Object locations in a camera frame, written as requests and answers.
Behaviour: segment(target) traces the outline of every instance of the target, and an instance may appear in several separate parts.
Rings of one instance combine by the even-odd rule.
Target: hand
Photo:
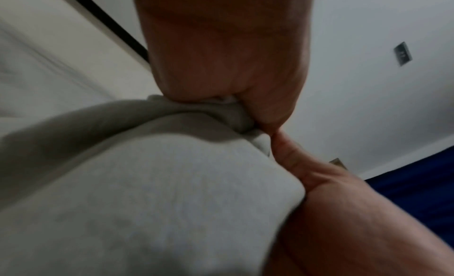
[[[271,146],[306,198],[282,227],[264,275],[454,275],[453,251],[366,182],[282,132]]]
[[[269,134],[292,114],[309,63],[312,0],[135,0],[163,94],[235,95]]]

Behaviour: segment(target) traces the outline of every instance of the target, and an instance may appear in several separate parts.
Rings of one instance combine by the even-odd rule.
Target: dark blue cloth
[[[454,248],[454,147],[367,182]]]

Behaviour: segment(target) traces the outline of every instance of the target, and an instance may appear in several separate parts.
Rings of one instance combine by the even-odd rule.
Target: black strip
[[[76,0],[83,7],[85,7],[93,16],[99,19],[106,27],[108,27],[114,34],[123,40],[131,49],[140,55],[145,61],[148,62],[148,51],[142,46],[133,36],[131,36],[122,26],[120,26],[113,18],[104,12],[92,0]]]

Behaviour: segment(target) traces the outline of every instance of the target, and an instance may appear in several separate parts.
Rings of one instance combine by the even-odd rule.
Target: gray cloth
[[[302,185],[237,103],[0,122],[0,275],[257,275]]]

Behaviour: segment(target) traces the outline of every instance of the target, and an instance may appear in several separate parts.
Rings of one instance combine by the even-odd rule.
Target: wall switch
[[[407,44],[405,42],[395,47],[394,52],[396,53],[397,61],[399,61],[399,64],[401,66],[412,60],[410,51],[408,50]]]

